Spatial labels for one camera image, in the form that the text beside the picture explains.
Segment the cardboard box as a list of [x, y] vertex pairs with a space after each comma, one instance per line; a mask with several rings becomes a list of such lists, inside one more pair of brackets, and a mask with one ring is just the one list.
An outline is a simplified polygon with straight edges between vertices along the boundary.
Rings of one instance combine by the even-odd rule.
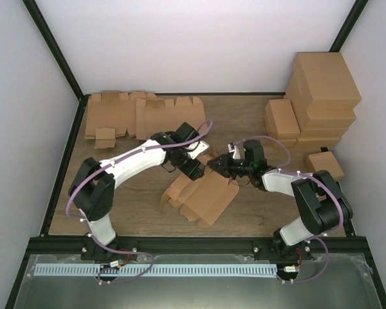
[[238, 193], [237, 182], [206, 168], [204, 176], [194, 181], [180, 174], [162, 194], [160, 209], [163, 212], [169, 204], [187, 221], [211, 227]]

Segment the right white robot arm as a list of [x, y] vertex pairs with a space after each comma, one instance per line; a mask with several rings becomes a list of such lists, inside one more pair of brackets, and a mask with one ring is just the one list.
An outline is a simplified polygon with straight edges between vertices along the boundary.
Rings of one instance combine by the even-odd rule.
[[295, 199], [299, 217], [273, 234], [273, 251], [278, 258], [290, 258], [304, 241], [343, 228], [352, 219], [350, 203], [328, 171], [302, 173], [272, 167], [258, 140], [245, 141], [243, 148], [241, 158], [237, 144], [231, 142], [227, 153], [211, 159], [207, 165], [225, 178], [246, 176], [255, 188]]

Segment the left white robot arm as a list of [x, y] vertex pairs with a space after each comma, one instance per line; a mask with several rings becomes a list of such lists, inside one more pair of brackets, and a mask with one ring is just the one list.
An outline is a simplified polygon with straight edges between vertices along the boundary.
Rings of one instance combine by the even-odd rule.
[[115, 190], [133, 176], [167, 162], [190, 180], [203, 177], [205, 165], [198, 157], [210, 150], [202, 141], [207, 133], [205, 130], [200, 134], [184, 122], [176, 131], [155, 133], [143, 144], [116, 157], [101, 161], [90, 157], [82, 162], [68, 191], [66, 214], [70, 216], [71, 206], [76, 206], [78, 217], [98, 242], [95, 250], [99, 256], [110, 260], [118, 254], [116, 232], [109, 216]]

